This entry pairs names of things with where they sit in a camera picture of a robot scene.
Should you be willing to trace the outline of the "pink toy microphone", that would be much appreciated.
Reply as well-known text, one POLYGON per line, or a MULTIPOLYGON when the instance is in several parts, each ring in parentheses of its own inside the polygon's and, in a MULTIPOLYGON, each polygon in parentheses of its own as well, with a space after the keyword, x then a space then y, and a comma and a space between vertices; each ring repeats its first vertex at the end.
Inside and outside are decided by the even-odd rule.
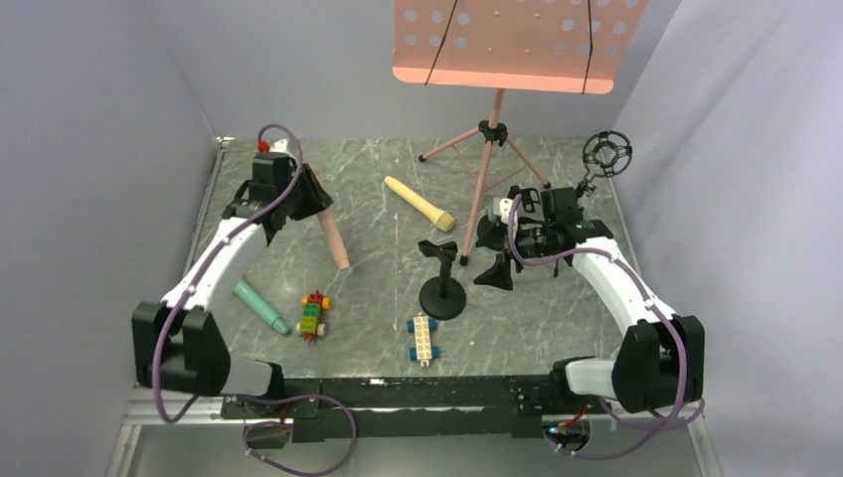
POLYGON ((316 218, 337 268, 340 270, 349 269, 351 261, 332 210, 326 209, 318 213, 316 218))

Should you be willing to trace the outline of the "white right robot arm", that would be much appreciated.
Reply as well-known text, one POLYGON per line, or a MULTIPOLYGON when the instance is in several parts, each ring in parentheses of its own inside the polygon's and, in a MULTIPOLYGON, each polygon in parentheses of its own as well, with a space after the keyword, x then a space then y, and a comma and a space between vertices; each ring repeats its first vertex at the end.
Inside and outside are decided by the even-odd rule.
POLYGON ((565 263, 601 299, 622 335, 613 359, 568 358, 549 373, 564 401, 612 400, 630 412, 681 407, 703 397, 705 329, 661 300, 634 270, 612 231, 588 220, 573 188, 538 192, 514 186, 492 200, 477 228, 477 246, 495 251, 477 285, 506 291, 528 266, 565 263))

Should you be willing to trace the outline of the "black round-base mic stand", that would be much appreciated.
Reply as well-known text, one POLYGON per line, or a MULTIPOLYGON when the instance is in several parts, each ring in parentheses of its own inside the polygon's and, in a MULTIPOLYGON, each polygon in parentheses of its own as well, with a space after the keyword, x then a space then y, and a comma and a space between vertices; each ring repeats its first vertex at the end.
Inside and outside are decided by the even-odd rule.
POLYGON ((434 257, 439 261, 438 275, 427 280, 421 287, 419 302, 422 311, 436 320, 448 321, 456 318, 463 312, 467 303, 464 287, 451 276, 457 257, 456 242, 434 244, 424 239, 418 246, 424 257, 434 257))

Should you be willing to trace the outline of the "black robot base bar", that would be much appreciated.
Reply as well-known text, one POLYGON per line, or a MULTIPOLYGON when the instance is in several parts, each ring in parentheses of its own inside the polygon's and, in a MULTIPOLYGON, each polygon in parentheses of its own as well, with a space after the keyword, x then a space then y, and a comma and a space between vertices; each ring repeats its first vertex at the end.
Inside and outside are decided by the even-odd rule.
POLYGON ((566 419, 594 403, 568 392, 552 374, 289 379, 296 401, 263 404, 227 397, 226 420, 291 420, 295 443, 343 438, 350 427, 360 437, 507 434, 540 438, 543 425, 566 419))

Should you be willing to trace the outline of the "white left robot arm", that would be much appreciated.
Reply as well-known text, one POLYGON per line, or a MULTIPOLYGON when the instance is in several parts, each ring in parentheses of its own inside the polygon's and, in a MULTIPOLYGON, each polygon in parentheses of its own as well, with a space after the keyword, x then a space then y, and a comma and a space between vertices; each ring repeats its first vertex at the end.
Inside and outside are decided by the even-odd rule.
POLYGON ((308 164, 286 153, 256 153, 251 177, 224 208, 200 258, 160 301, 133 311, 138 383, 199 397, 285 398, 281 365, 231 353, 216 315, 288 222, 315 216, 331 203, 308 164))

